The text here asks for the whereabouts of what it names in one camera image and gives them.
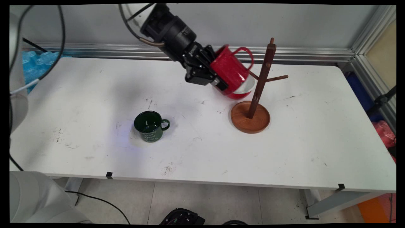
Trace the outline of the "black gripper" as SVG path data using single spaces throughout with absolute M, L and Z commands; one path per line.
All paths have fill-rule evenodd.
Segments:
M 228 84 L 210 68 L 217 58 L 211 45 L 196 41 L 196 34 L 178 16 L 164 28 L 163 52 L 186 69 L 186 82 L 198 85 L 212 84 L 225 91 Z

